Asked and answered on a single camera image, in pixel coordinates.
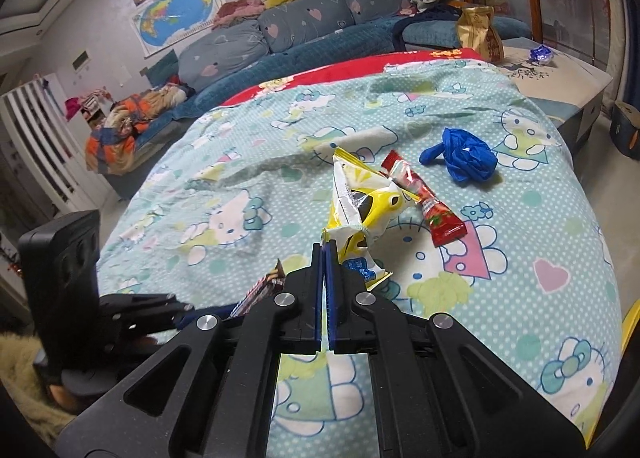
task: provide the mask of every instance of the gold bag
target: gold bag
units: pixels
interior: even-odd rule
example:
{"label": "gold bag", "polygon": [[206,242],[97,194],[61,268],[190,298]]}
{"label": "gold bag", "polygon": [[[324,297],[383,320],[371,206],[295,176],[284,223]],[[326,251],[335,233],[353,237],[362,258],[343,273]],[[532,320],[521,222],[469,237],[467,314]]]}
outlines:
{"label": "gold bag", "polygon": [[456,32],[462,47],[473,49],[489,63],[498,63],[504,59],[504,48],[500,36],[491,25],[493,19],[493,7],[465,7],[456,23]]}

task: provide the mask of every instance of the tile floor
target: tile floor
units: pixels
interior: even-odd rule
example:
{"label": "tile floor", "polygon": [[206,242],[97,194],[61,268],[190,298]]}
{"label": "tile floor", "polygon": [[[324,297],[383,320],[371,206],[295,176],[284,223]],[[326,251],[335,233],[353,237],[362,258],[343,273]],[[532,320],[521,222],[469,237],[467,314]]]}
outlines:
{"label": "tile floor", "polygon": [[[640,162],[626,158],[609,138],[601,116],[575,159],[575,173],[602,227],[618,279],[622,313],[640,299]],[[100,243],[105,244],[128,201],[110,200],[102,210]]]}

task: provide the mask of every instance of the metal bolt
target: metal bolt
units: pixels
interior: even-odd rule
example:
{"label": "metal bolt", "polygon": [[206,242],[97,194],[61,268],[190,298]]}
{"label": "metal bolt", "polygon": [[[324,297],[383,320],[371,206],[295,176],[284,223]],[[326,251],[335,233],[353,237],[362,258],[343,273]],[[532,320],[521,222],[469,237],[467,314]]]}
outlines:
{"label": "metal bolt", "polygon": [[273,298],[273,302],[279,307],[288,307],[296,300],[296,296],[289,292],[280,292]]}
{"label": "metal bolt", "polygon": [[196,326],[201,330],[211,330],[218,324],[218,318],[215,315],[203,315],[196,321]]}
{"label": "metal bolt", "polygon": [[376,302],[376,296],[370,292],[359,292],[356,294],[356,303],[358,305],[373,305]]}
{"label": "metal bolt", "polygon": [[433,324],[442,329],[451,328],[453,326],[453,318],[445,313],[439,313],[433,317]]}

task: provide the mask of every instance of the blue sofa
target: blue sofa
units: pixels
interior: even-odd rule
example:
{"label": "blue sofa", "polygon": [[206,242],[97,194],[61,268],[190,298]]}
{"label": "blue sofa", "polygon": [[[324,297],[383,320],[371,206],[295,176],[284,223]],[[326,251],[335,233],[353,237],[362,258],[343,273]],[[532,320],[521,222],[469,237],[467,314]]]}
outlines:
{"label": "blue sofa", "polygon": [[[106,175],[107,180],[122,198],[132,197],[168,145],[196,118],[246,88],[394,51],[391,31],[405,5],[408,0],[296,0],[193,42],[180,54],[178,66],[180,80],[196,89],[196,95],[155,119],[136,139],[136,149],[147,143],[165,147],[127,175]],[[503,39],[531,35],[526,24],[512,18],[497,16],[494,26]],[[412,24],[403,37],[408,45],[460,46],[455,22]]]}

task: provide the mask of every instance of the polka dot bedding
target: polka dot bedding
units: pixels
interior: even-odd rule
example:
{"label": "polka dot bedding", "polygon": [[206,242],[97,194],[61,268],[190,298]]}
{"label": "polka dot bedding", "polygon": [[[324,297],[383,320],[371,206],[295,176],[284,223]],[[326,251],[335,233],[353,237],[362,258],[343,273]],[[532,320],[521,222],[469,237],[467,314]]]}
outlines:
{"label": "polka dot bedding", "polygon": [[[264,88],[203,115],[156,165],[102,252],[100,292],[236,302],[277,258],[287,272],[308,265],[337,146],[372,167],[393,148],[467,234],[434,247],[419,209],[403,212],[370,249],[393,272],[382,293],[414,315],[451,313],[587,434],[618,369],[620,304],[602,231],[545,114],[477,60]],[[445,127],[487,142],[492,180],[460,186],[443,164],[417,163]],[[377,454],[366,356],[283,356],[268,456]]]}

